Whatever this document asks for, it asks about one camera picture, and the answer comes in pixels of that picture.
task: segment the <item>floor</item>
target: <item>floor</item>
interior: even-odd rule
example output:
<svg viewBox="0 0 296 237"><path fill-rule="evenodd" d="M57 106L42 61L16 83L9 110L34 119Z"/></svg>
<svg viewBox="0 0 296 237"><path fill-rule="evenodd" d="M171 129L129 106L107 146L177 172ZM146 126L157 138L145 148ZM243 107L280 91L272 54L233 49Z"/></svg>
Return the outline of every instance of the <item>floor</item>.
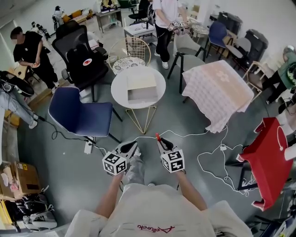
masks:
<svg viewBox="0 0 296 237"><path fill-rule="evenodd" d="M98 29L95 29L95 23L88 22L87 27L89 27L89 30L95 31L102 39L107 51L119 37L123 37L123 29L120 26L108 29L105 34L102 34L99 33ZM154 50L155 47L151 46L151 51L154 52ZM169 45L169 50L172 55L173 44ZM216 53L212 51L211 54L213 55L210 55L206 62L217 60ZM56 61L54 67L62 68L63 64L61 61ZM165 78L167 77L168 70L161 67L160 58L155 57L154 54L151 56L150 67L159 70ZM111 70L109 70L105 78L112 81L114 74ZM169 81L166 80L165 95L158 103L157 111L146 136L155 136L155 133L163 133L167 130L172 130L182 136L204 133L205 127L210 124L209 120L199 111L193 101L188 100L183 104L183 97L178 93L178 89L179 68L176 67L171 79ZM125 114L124 108L118 105L112 98L110 86L97 86L96 92L98 102L112 102L119 115L123 118L123 122L120 123L113 116L110 133L122 141L130 141L138 136L142 136ZM245 113L236 113L231 117L228 124L228 134L223 141L227 146L234 147L237 144L251 143L256 137L253 130L261 122L262 118L277 115L278 104L265 106L265 100L270 93L271 91L269 90L263 92L248 107ZM36 112L49 122L54 123L48 115L48 106L49 100L44 102ZM137 111L137 114L140 120L144 121L146 111L140 110ZM75 137L62 129L58 130L62 131L68 138ZM79 209L94 210L100 198L106 192L111 177L103 170L101 161L103 156L98 149L93 149L92 153L87 155L83 152L84 142L66 140L61 135L52 140L53 131L54 129L51 125L42 121L33 130L29 130L26 125L22 124L18 129L18 149L21 161L37 167L42 186L49 185L46 194L55 207L58 224L63 225L70 222ZM167 132L163 137L183 149L187 176L202 194L208 206L218 201L226 200L235 213L243 221L246 221L255 213L262 215L260 210L251 206L253 201L261 200L259 191L256 189L250 192L248 197L234 192L231 187L225 185L221 180L203 172L197 162L198 154L212 152L220 144L225 133L226 131L217 134L208 132L201 136L180 138L171 132ZM96 141L99 147L103 147L107 151L111 151L117 145L116 142L108 137L97 139ZM177 180L174 175L165 171L161 165L156 141L150 138L139 138L137 141L142 158L145 161L146 184L154 182L156 184L168 184L176 188ZM232 152L226 150L226 159L235 159L240 152L241 148L236 148ZM217 150L212 155L200 156L200 162L205 170L210 170L222 178L226 175L223 168L225 161L221 151ZM237 168L227 168L227 170L236 187L240 175L239 170ZM283 196L265 214L269 215L270 218L278 218L282 201Z"/></svg>

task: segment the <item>sneaker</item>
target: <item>sneaker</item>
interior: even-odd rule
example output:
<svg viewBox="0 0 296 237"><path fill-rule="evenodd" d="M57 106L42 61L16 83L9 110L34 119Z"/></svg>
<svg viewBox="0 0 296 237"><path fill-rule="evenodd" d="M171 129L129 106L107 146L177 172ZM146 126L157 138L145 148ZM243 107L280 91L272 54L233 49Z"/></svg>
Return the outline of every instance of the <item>sneaker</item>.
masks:
<svg viewBox="0 0 296 237"><path fill-rule="evenodd" d="M59 81L54 82L55 87L58 87L60 85Z"/></svg>
<svg viewBox="0 0 296 237"><path fill-rule="evenodd" d="M168 63L167 62L162 62L162 67L164 69L168 69Z"/></svg>
<svg viewBox="0 0 296 237"><path fill-rule="evenodd" d="M30 129L35 128L37 126L37 124L38 124L38 122L34 120L33 123L31 125L29 125L29 128Z"/></svg>
<svg viewBox="0 0 296 237"><path fill-rule="evenodd" d="M156 53L156 50L154 51L154 55L160 57L160 54Z"/></svg>

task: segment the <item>white t-shirt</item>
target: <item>white t-shirt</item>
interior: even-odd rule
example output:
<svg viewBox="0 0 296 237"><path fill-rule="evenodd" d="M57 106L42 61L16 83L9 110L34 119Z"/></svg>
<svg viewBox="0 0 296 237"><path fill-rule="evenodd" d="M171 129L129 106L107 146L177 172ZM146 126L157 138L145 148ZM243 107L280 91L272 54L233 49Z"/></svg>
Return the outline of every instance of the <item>white t-shirt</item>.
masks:
<svg viewBox="0 0 296 237"><path fill-rule="evenodd" d="M80 210L65 237L252 237L226 201L198 210L168 185L129 184L109 219Z"/></svg>
<svg viewBox="0 0 296 237"><path fill-rule="evenodd" d="M178 0L153 0L152 6L154 10L162 10L166 19L168 19L170 22L177 20L177 17L179 15L178 7L182 7L182 4ZM158 27L161 28L168 27L168 25L164 23L157 14L155 16L155 23Z"/></svg>

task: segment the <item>gray chair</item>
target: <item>gray chair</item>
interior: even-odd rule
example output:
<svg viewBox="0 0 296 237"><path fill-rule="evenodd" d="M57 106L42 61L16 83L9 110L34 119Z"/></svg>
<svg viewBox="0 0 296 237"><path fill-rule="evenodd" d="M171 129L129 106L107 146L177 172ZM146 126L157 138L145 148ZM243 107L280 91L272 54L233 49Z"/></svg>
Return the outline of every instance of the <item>gray chair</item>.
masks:
<svg viewBox="0 0 296 237"><path fill-rule="evenodd" d="M203 60L197 57L202 50L203 50ZM175 55L175 59L167 78L170 79L173 69L177 64L180 67L179 93L181 94L182 82L183 82L182 73L190 70L191 68L204 65L206 52L205 52L205 49L199 44L195 43L188 34L179 35L179 36L175 34L174 55Z"/></svg>

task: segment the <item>hand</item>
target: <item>hand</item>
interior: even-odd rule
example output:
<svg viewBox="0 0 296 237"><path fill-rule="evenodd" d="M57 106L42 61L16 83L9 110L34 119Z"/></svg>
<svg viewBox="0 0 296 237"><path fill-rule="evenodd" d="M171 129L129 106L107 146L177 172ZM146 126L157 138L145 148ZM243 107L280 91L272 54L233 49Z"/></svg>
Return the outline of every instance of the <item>hand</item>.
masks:
<svg viewBox="0 0 296 237"><path fill-rule="evenodd" d="M36 56L36 61L35 61L36 64L40 64L40 56Z"/></svg>
<svg viewBox="0 0 296 237"><path fill-rule="evenodd" d="M182 35L189 33L189 26L187 23L185 23L185 26L183 27Z"/></svg>

